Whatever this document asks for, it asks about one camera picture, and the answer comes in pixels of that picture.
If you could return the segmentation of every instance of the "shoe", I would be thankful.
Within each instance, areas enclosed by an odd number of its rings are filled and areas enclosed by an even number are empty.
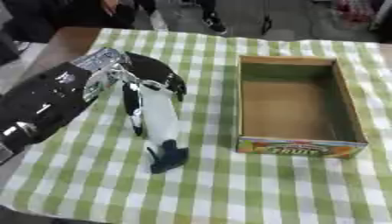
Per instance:
[[[162,17],[161,13],[158,10],[155,10],[150,15],[150,21],[151,21],[152,28],[154,28],[154,31],[157,32],[169,31],[169,29],[167,28],[167,24],[164,21],[164,18]]]
[[[208,28],[218,32],[220,35],[225,34],[228,31],[226,26],[221,22],[221,19],[218,18],[218,14],[216,12],[205,15],[203,17],[203,22],[208,26]]]

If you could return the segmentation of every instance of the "green checkered tablecloth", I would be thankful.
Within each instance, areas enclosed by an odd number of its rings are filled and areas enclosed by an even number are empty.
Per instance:
[[[175,107],[189,162],[150,175],[149,143],[133,136],[119,84],[28,151],[0,204],[110,223],[392,222],[392,73],[377,44],[104,29],[91,51],[102,46],[184,78],[189,94]],[[239,54],[339,58],[369,147],[351,160],[234,152]]]

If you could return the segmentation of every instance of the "open cardboard box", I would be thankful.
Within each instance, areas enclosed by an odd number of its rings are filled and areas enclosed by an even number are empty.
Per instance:
[[[239,62],[238,152],[350,158],[368,145],[336,60]]]

